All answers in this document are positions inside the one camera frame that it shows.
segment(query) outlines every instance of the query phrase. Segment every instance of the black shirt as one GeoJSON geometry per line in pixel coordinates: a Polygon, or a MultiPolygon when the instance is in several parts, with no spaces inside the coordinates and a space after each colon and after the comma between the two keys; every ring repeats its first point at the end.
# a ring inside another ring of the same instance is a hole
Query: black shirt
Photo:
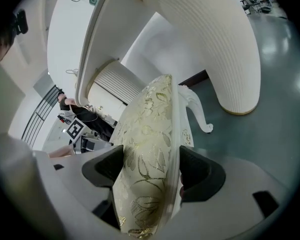
{"type": "MultiPolygon", "coordinates": [[[[70,106],[65,103],[66,97],[60,101],[60,109],[65,111],[70,111],[70,106]]],[[[76,105],[71,105],[73,113],[76,117],[82,121],[91,130],[97,131],[101,139],[104,141],[109,141],[114,129],[103,121],[98,115],[90,112],[84,107],[79,107],[76,105]]]]}

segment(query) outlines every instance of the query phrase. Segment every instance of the gold floral pattern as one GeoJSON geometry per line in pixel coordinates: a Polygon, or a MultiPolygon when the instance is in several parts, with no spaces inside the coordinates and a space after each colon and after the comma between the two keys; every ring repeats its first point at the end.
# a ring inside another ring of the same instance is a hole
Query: gold floral pattern
{"type": "Polygon", "coordinates": [[[119,218],[120,227],[122,227],[122,225],[125,224],[127,218],[122,217],[120,215],[118,215],[118,218],[119,218]]]}
{"type": "Polygon", "coordinates": [[[182,131],[182,139],[186,145],[191,145],[191,137],[187,129],[182,131]]]}
{"type": "Polygon", "coordinates": [[[125,218],[121,231],[140,239],[156,232],[161,217],[173,155],[171,119],[172,77],[162,75],[128,105],[110,140],[122,144],[124,152],[124,166],[113,186],[117,213],[125,218]],[[127,199],[123,185],[127,186],[127,199]]]}

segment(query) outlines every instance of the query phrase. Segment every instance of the person's hair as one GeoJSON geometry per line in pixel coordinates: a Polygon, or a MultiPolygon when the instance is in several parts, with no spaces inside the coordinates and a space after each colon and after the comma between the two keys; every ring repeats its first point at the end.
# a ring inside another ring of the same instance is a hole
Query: person's hair
{"type": "Polygon", "coordinates": [[[0,50],[2,48],[10,48],[14,43],[15,36],[13,30],[8,25],[4,26],[0,32],[0,50]]]}
{"type": "Polygon", "coordinates": [[[16,16],[12,13],[10,19],[3,25],[0,31],[0,50],[8,48],[14,44],[15,37],[17,35],[17,30],[14,27],[16,16]]]}

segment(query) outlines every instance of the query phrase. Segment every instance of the chair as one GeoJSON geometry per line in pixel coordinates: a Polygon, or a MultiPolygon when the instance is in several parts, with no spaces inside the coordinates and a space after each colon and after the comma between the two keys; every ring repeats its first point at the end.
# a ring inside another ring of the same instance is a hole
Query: chair
{"type": "Polygon", "coordinates": [[[247,3],[247,5],[250,6],[249,8],[251,8],[254,12],[260,14],[259,10],[261,9],[261,6],[260,6],[260,2],[258,0],[244,0],[244,1],[247,3]]]}

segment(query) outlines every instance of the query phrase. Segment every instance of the dark brown trim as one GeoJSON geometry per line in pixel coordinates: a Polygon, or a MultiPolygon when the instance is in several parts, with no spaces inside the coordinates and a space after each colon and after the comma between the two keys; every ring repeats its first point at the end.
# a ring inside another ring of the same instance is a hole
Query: dark brown trim
{"type": "Polygon", "coordinates": [[[190,78],[188,78],[187,80],[183,81],[182,83],[180,83],[180,86],[194,86],[204,80],[207,80],[209,78],[208,73],[206,70],[203,70],[201,72],[199,72],[198,74],[195,74],[194,76],[191,76],[190,78]]]}

